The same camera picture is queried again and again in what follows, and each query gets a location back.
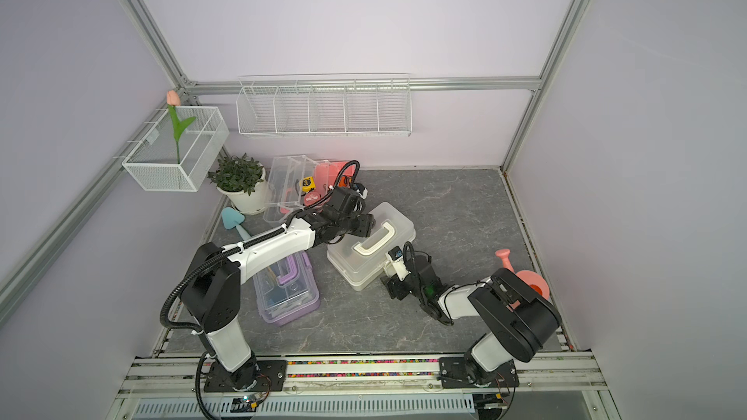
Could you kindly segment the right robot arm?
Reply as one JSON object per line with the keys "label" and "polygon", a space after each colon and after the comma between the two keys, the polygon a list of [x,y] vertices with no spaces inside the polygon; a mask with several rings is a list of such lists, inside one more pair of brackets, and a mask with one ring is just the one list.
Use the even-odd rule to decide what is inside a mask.
{"label": "right robot arm", "polygon": [[429,317],[444,326],[479,318],[487,332],[462,357],[440,360],[443,387],[511,387],[515,361],[530,362],[561,327],[556,307],[505,264],[492,276],[471,284],[447,285],[432,257],[407,241],[387,253],[382,283],[391,299],[413,296]]}

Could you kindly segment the purple toolbox with clear lid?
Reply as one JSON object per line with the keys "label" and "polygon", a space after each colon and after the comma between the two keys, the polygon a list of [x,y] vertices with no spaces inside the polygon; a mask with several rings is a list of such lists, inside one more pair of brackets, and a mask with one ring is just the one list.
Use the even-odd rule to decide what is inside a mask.
{"label": "purple toolbox with clear lid", "polygon": [[320,292],[306,252],[272,264],[252,281],[259,314],[268,324],[284,326],[319,309]]}

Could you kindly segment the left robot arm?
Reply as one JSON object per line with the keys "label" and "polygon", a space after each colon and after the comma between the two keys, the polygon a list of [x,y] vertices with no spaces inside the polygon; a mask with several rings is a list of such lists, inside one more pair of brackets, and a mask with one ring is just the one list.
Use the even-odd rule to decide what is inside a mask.
{"label": "left robot arm", "polygon": [[370,236],[375,220],[365,211],[366,188],[356,182],[359,170],[359,161],[346,163],[327,194],[262,235],[224,247],[212,242],[200,246],[188,272],[168,294],[161,325],[194,332],[206,355],[227,373],[231,389],[248,390],[261,376],[238,320],[241,286],[297,253],[346,235]]}

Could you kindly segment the pink toolbox with clear lid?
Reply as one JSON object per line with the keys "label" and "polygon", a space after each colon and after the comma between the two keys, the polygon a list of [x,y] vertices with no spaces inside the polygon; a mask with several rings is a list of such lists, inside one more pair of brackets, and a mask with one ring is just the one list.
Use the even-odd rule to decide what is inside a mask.
{"label": "pink toolbox with clear lid", "polygon": [[294,210],[320,200],[335,186],[345,161],[315,161],[307,156],[275,157],[268,177],[264,220],[279,226]]}

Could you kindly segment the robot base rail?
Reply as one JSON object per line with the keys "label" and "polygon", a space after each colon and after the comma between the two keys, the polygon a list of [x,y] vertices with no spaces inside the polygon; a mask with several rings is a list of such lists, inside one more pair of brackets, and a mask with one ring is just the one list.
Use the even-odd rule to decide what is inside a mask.
{"label": "robot base rail", "polygon": [[542,353],[515,362],[486,387],[460,386],[452,354],[262,357],[249,392],[230,391],[212,361],[161,357],[133,362],[110,419],[514,419],[542,410],[550,394],[579,402],[567,418],[618,419],[589,352]]}

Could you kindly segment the white toolbox with clear lid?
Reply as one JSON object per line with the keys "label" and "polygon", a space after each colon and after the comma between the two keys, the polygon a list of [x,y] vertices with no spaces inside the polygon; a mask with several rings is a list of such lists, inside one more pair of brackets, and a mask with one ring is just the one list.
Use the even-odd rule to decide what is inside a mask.
{"label": "white toolbox with clear lid", "polygon": [[365,289],[385,273],[385,268],[391,276],[389,252],[416,238],[414,223],[392,204],[383,202],[371,214],[375,225],[370,236],[349,234],[328,246],[327,259],[355,291]]}

